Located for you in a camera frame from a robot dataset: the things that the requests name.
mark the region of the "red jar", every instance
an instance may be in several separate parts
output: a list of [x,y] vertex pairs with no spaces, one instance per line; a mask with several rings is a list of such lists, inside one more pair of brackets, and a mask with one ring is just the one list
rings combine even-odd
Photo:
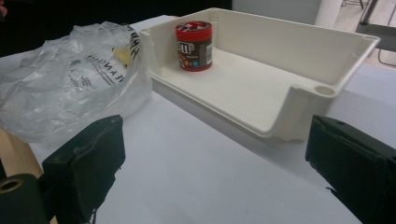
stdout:
[[200,72],[212,66],[212,24],[186,21],[176,27],[178,61],[182,69]]

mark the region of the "transparent plastic bag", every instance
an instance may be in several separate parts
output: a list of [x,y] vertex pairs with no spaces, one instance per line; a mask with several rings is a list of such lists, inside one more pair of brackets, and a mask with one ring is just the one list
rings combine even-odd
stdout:
[[0,76],[0,128],[25,142],[65,142],[95,120],[131,115],[151,79],[137,33],[111,22],[75,26]]

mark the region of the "white plastic bin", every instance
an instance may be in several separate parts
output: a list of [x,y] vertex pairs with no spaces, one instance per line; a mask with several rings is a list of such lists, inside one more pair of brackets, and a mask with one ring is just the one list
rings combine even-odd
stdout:
[[[175,27],[210,21],[213,65],[178,65]],[[308,136],[379,38],[210,8],[141,31],[148,72],[196,104],[260,138]]]

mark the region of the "floor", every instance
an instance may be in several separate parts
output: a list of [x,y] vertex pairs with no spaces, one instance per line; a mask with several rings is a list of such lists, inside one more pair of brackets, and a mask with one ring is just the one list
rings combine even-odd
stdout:
[[[391,17],[395,6],[396,0],[379,0],[370,18],[370,23],[389,24],[389,26],[396,27],[396,15],[393,18]],[[341,31],[355,32],[363,11],[358,0],[346,0],[340,9],[334,28]],[[378,60],[379,52],[382,63]],[[375,49],[365,62],[396,69],[396,52]]]

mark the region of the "person's finger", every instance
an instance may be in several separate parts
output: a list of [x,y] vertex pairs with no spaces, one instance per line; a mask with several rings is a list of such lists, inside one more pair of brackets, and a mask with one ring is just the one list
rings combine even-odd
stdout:
[[7,9],[5,7],[0,6],[0,12],[1,12],[1,14],[3,14],[4,17],[7,15]]

